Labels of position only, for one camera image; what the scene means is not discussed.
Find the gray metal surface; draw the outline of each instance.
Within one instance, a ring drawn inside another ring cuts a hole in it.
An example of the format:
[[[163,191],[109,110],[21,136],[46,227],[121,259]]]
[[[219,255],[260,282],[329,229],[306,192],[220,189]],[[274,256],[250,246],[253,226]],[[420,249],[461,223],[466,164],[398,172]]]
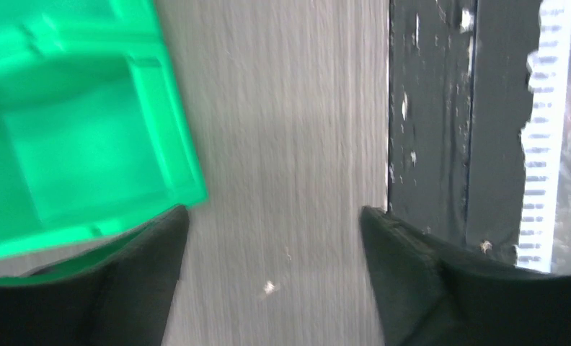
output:
[[[384,204],[387,1],[158,2],[211,198],[164,344],[382,345],[357,214]]]

